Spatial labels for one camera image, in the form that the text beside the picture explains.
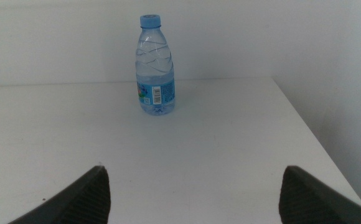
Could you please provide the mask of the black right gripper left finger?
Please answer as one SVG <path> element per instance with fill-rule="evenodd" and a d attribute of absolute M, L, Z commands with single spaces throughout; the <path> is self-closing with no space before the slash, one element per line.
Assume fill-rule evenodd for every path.
<path fill-rule="evenodd" d="M 107 223 L 110 181 L 104 166 L 95 166 L 57 195 L 12 224 Z"/>

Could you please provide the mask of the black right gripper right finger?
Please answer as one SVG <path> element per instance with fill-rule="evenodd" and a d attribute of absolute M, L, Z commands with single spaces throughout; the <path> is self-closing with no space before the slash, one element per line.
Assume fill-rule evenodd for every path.
<path fill-rule="evenodd" d="M 283 223 L 361 223 L 361 206 L 298 166 L 287 166 L 279 196 Z"/>

